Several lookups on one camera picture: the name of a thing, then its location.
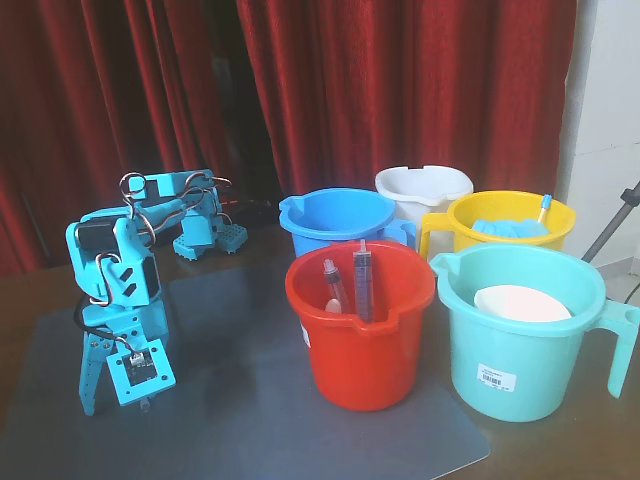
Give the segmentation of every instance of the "white plate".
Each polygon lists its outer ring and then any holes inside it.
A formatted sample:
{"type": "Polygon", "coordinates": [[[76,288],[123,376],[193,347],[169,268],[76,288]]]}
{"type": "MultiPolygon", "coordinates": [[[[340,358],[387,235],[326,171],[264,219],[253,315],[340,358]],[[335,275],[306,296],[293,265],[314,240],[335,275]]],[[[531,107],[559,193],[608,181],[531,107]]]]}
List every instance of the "white plate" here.
{"type": "Polygon", "coordinates": [[[551,295],[518,285],[496,285],[476,292],[473,302],[483,312],[519,322],[557,322],[571,318],[551,295]]]}

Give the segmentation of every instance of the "bucket rim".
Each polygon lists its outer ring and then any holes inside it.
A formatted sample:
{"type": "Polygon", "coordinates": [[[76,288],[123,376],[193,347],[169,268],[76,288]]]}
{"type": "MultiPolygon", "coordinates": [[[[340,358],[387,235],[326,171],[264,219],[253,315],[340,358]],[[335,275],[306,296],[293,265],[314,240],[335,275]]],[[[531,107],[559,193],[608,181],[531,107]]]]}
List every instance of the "bucket rim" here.
{"type": "Polygon", "coordinates": [[[558,252],[544,247],[533,245],[518,245],[505,243],[484,243],[474,245],[457,253],[440,253],[431,260],[431,267],[438,276],[438,297],[440,301],[452,312],[465,315],[473,315],[476,321],[490,328],[495,328],[508,333],[515,333],[524,336],[534,337],[567,337],[583,332],[589,324],[595,322],[598,314],[604,308],[606,302],[606,287],[602,276],[591,264],[579,258],[572,257],[566,253],[558,252]],[[591,304],[578,315],[574,315],[566,320],[556,322],[519,322],[483,312],[475,306],[465,302],[453,291],[449,282],[449,274],[452,269],[459,269],[463,257],[473,255],[483,250],[505,250],[518,249],[529,250],[536,253],[544,253],[569,261],[580,268],[587,276],[598,284],[597,294],[591,304]],[[449,268],[441,267],[439,264],[446,262],[449,268]]]}
{"type": "Polygon", "coordinates": [[[384,195],[374,192],[373,190],[364,190],[360,188],[323,188],[321,190],[314,190],[313,192],[309,192],[305,195],[292,195],[290,197],[285,198],[280,202],[280,226],[291,232],[294,235],[300,235],[301,237],[313,238],[315,240],[355,240],[362,237],[366,237],[371,235],[374,232],[377,232],[381,228],[384,228],[393,220],[393,215],[396,210],[396,204],[390,198],[385,197],[384,195]],[[290,211],[293,206],[301,206],[305,199],[327,195],[332,192],[350,192],[355,193],[357,195],[366,195],[370,197],[375,197],[376,199],[381,199],[383,205],[386,208],[386,211],[380,214],[380,222],[369,227],[369,228],[359,228],[359,229],[350,229],[350,230],[340,230],[340,231],[329,231],[329,230],[316,230],[313,228],[303,227],[298,225],[290,218],[290,211]]]}
{"type": "Polygon", "coordinates": [[[446,202],[446,201],[452,202],[454,200],[457,200],[459,198],[462,198],[466,195],[473,193],[473,183],[471,182],[471,179],[467,176],[467,174],[464,173],[462,170],[458,170],[457,168],[453,168],[453,167],[447,167],[445,165],[423,165],[422,168],[409,168],[407,166],[385,168],[384,170],[381,170],[376,174],[375,184],[376,184],[376,190],[378,191],[378,193],[380,193],[384,197],[390,198],[391,200],[395,200],[396,202],[419,203],[426,207],[437,207],[441,205],[443,202],[446,202]],[[404,193],[391,191],[383,185],[383,180],[382,180],[383,177],[392,170],[406,170],[406,171],[441,170],[441,171],[447,171],[450,173],[455,172],[454,173],[455,175],[464,177],[467,185],[458,191],[447,192],[445,194],[434,196],[434,197],[424,197],[420,195],[407,195],[404,193]]]}
{"type": "Polygon", "coordinates": [[[576,224],[576,212],[573,208],[565,205],[564,203],[556,200],[555,198],[551,200],[551,205],[561,206],[567,210],[569,214],[569,222],[568,226],[564,227],[557,232],[550,233],[549,235],[544,235],[541,237],[529,237],[529,238],[506,238],[506,237],[498,237],[495,235],[488,235],[486,233],[476,232],[475,230],[463,225],[455,216],[456,209],[463,204],[465,201],[471,201],[472,198],[478,198],[482,196],[489,195],[516,195],[522,197],[535,197],[536,199],[540,199],[540,203],[542,203],[543,195],[539,195],[537,193],[531,192],[523,192],[520,190],[486,190],[483,192],[475,192],[470,193],[462,198],[455,200],[447,209],[447,218],[451,225],[453,225],[454,231],[459,231],[463,235],[473,238],[474,240],[478,240],[485,243],[512,243],[518,245],[545,245],[551,243],[559,238],[566,237],[571,230],[575,227],[576,224]]]}
{"type": "Polygon", "coordinates": [[[327,254],[332,250],[342,249],[356,252],[360,249],[360,242],[342,242],[329,245],[328,247],[319,248],[305,255],[302,255],[301,257],[296,258],[289,267],[285,279],[285,290],[287,298],[289,299],[289,303],[291,304],[291,307],[296,311],[296,313],[301,317],[303,315],[306,317],[311,317],[314,319],[314,322],[324,327],[350,328],[363,336],[376,336],[387,335],[396,332],[400,326],[401,315],[413,310],[424,310],[433,302],[433,298],[436,292],[435,275],[429,264],[415,250],[412,250],[411,248],[399,243],[384,240],[367,242],[367,247],[370,247],[372,252],[380,249],[402,251],[403,254],[406,254],[408,257],[415,259],[416,262],[421,265],[420,268],[423,268],[423,273],[426,281],[422,282],[421,288],[418,292],[416,292],[412,300],[408,300],[403,304],[396,305],[395,307],[390,308],[387,320],[384,322],[376,323],[365,323],[355,313],[338,314],[327,312],[323,309],[309,305],[307,302],[302,300],[300,295],[298,295],[298,293],[295,291],[295,288],[293,287],[293,278],[295,277],[295,275],[305,263],[307,263],[311,259],[315,259],[316,257],[326,258],[327,254]]]}

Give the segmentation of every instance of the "bucket handle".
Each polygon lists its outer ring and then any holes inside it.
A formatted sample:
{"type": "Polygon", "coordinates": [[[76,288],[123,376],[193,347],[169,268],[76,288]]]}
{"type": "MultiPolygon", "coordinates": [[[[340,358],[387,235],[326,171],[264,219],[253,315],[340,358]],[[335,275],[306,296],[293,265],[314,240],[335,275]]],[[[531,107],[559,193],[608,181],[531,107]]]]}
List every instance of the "bucket handle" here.
{"type": "Polygon", "coordinates": [[[607,300],[604,308],[589,330],[602,328],[618,335],[613,363],[609,373],[609,393],[620,397],[624,379],[631,363],[631,355],[638,337],[640,308],[607,300]]]}
{"type": "Polygon", "coordinates": [[[382,229],[381,239],[393,238],[396,242],[416,249],[416,224],[408,220],[395,218],[382,229]]]}
{"type": "Polygon", "coordinates": [[[431,232],[453,232],[453,225],[446,213],[427,213],[422,217],[422,236],[420,238],[420,256],[427,259],[431,232]]]}

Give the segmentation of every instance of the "blue bucket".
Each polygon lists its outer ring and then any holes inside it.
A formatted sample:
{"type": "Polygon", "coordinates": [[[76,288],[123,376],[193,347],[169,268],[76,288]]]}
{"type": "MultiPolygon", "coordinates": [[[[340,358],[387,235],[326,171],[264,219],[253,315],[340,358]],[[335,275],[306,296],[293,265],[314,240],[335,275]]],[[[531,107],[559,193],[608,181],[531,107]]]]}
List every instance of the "blue bucket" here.
{"type": "Polygon", "coordinates": [[[453,385],[473,408],[509,422],[553,413],[562,403],[584,333],[596,328],[618,336],[608,387],[612,396],[620,396],[640,309],[607,300],[604,280],[593,266],[546,248],[487,243],[437,255],[431,268],[438,275],[438,296],[450,310],[453,385]],[[551,295],[572,317],[518,322],[474,306],[478,290],[506,284],[551,295]]]}
{"type": "Polygon", "coordinates": [[[416,226],[394,220],[396,204],[379,193],[328,188],[280,202],[280,225],[293,235],[296,256],[334,242],[393,239],[415,249],[416,226]]]}

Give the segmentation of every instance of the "circuit board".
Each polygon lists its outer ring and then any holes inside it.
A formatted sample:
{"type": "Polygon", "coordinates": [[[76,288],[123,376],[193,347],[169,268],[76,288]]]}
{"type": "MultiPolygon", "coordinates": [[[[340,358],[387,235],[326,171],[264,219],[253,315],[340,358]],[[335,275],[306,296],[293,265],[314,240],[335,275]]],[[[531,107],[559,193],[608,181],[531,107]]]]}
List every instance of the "circuit board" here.
{"type": "Polygon", "coordinates": [[[124,368],[127,372],[127,377],[129,378],[129,383],[131,383],[132,387],[158,376],[158,371],[156,370],[156,366],[153,363],[153,358],[151,358],[149,350],[144,350],[140,352],[139,355],[142,355],[142,358],[136,358],[135,355],[129,355],[124,358],[123,362],[124,368]]]}

